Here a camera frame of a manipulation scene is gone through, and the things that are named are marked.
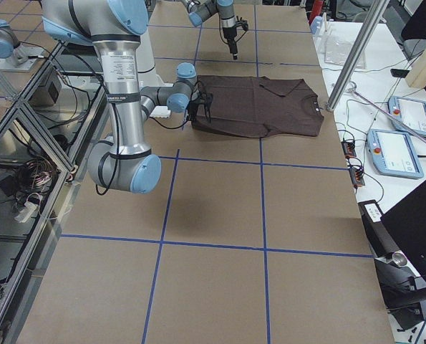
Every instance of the small device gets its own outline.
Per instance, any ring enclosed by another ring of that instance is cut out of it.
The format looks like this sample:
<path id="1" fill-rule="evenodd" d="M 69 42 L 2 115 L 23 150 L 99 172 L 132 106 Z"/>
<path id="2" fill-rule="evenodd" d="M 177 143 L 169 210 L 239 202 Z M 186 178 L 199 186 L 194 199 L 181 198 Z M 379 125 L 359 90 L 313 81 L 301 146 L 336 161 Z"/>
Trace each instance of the small device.
<path id="1" fill-rule="evenodd" d="M 393 77 L 406 77 L 409 72 L 409 70 L 396 70 L 395 68 L 391 68 L 391 75 Z"/>
<path id="2" fill-rule="evenodd" d="M 418 134 L 426 138 L 426 102 L 405 97 L 392 96 L 389 101 L 389 113 L 398 121 L 411 127 Z M 398 130 L 404 128 L 392 123 Z"/>
<path id="3" fill-rule="evenodd" d="M 413 179 L 424 176 L 409 134 L 372 129 L 367 135 L 367 145 L 379 173 Z"/>
<path id="4" fill-rule="evenodd" d="M 53 106 L 57 102 L 62 84 L 53 67 L 42 78 L 36 91 L 29 100 L 31 106 Z"/>

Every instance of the silver robot arm segment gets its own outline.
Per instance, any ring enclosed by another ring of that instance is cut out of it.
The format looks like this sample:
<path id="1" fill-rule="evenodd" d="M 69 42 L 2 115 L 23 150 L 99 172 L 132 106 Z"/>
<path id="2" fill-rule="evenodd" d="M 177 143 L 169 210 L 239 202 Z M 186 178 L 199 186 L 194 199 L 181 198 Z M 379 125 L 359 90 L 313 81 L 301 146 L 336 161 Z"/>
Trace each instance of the silver robot arm segment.
<path id="1" fill-rule="evenodd" d="M 113 135 L 90 153 L 93 181 L 106 189 L 150 192 L 158 183 L 161 162 L 145 141 L 143 124 L 152 111 L 147 100 L 155 98 L 169 110 L 183 112 L 192 94 L 185 82 L 196 80 L 195 69 L 187 64 L 193 71 L 187 75 L 187 67 L 180 66 L 173 87 L 154 87 L 159 89 L 155 95 L 145 87 L 141 93 L 136 50 L 147 30 L 144 0 L 43 0 L 43 12 L 47 33 L 58 40 L 93 45 L 102 63 Z"/>
<path id="2" fill-rule="evenodd" d="M 28 61 L 23 45 L 3 19 L 0 19 L 0 59 L 8 59 L 13 66 Z"/>
<path id="3" fill-rule="evenodd" d="M 189 19 L 195 27 L 219 13 L 224 39 L 233 59 L 238 59 L 238 48 L 236 46 L 237 28 L 241 27 L 244 32 L 248 31 L 248 22 L 235 18 L 233 0 L 206 0 L 201 4 L 198 0 L 181 0 L 189 13 Z"/>

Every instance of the connector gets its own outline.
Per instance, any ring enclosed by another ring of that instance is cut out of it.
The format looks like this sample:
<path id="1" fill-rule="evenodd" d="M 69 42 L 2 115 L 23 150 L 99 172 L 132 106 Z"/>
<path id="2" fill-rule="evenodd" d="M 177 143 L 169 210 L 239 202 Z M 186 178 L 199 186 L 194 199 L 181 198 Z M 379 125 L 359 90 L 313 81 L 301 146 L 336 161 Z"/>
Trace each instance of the connector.
<path id="1" fill-rule="evenodd" d="M 33 213 L 36 211 L 37 208 L 37 204 L 34 204 L 30 201 L 26 201 L 25 207 L 14 218 L 19 223 L 25 223 L 30 217 L 32 217 Z"/>

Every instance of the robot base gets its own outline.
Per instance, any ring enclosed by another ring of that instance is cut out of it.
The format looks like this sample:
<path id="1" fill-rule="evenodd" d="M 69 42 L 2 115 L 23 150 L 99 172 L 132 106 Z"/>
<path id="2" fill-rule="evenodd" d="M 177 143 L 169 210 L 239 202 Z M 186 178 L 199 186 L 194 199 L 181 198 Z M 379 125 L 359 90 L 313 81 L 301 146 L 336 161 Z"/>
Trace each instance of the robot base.
<path id="1" fill-rule="evenodd" d="M 38 56 L 42 54 L 44 49 L 42 48 L 24 48 L 24 51 L 28 56 Z M 38 59 L 28 59 L 28 61 L 21 63 L 17 66 L 14 66 L 12 63 L 8 62 L 8 59 L 0 59 L 0 70 L 5 72 L 30 72 L 33 69 L 34 64 Z"/>

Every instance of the wire bundle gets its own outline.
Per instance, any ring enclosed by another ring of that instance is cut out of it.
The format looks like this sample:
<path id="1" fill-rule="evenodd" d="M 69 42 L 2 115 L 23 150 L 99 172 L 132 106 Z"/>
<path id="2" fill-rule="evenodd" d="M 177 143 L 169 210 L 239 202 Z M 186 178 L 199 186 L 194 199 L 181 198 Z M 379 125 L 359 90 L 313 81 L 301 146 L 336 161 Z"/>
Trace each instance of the wire bundle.
<path id="1" fill-rule="evenodd" d="M 31 159 L 20 166 L 15 173 L 19 191 L 29 195 L 44 192 L 47 184 L 52 180 L 55 169 L 44 158 Z"/>

